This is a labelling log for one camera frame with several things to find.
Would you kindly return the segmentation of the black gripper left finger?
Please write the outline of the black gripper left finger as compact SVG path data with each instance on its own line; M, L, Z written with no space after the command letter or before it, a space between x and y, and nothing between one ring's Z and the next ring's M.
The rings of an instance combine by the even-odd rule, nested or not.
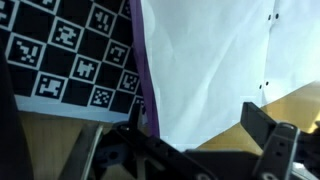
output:
M99 124L83 126L58 180L102 180L114 165L136 180L214 180L208 168L127 122L108 133Z

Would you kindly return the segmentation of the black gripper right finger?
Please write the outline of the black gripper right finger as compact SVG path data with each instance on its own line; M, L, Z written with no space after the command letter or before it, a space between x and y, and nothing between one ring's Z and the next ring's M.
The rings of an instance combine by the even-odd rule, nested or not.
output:
M290 180L293 163L301 163L320 176L320 132L301 131L288 122L277 122L252 102L244 102L241 126L263 150L253 170L257 180Z

